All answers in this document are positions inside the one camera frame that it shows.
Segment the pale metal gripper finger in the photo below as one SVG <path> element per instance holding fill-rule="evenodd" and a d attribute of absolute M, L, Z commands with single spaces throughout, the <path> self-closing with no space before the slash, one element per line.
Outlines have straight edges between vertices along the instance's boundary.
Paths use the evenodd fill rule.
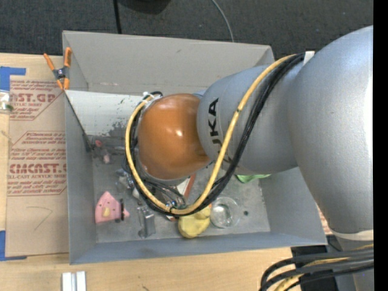
<path fill-rule="evenodd" d="M 151 236 L 156 233 L 155 216 L 153 213 L 147 212 L 145 214 L 145 235 Z"/>
<path fill-rule="evenodd" d="M 145 238 L 147 235 L 146 230 L 146 208 L 144 206 L 138 207 L 138 219 L 140 225 L 140 231 L 138 232 L 139 237 Z"/>

